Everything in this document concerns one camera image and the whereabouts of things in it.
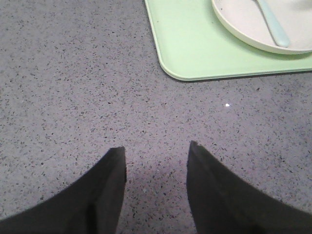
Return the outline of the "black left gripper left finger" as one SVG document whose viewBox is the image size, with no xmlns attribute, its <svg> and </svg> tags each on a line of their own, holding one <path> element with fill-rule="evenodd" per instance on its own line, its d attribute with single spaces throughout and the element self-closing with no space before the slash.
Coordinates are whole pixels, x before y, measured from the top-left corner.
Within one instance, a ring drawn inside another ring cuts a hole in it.
<svg viewBox="0 0 312 234">
<path fill-rule="evenodd" d="M 124 147 L 47 201 L 0 223 L 2 234 L 114 234 L 126 183 Z"/>
</svg>

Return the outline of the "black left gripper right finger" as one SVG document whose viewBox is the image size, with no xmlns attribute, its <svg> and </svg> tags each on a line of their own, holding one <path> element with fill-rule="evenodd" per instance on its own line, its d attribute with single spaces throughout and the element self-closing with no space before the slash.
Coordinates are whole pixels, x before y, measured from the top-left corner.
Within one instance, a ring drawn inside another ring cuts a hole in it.
<svg viewBox="0 0 312 234">
<path fill-rule="evenodd" d="M 251 186 L 197 142 L 187 163 L 187 195 L 199 234 L 310 234 L 312 216 Z"/>
</svg>

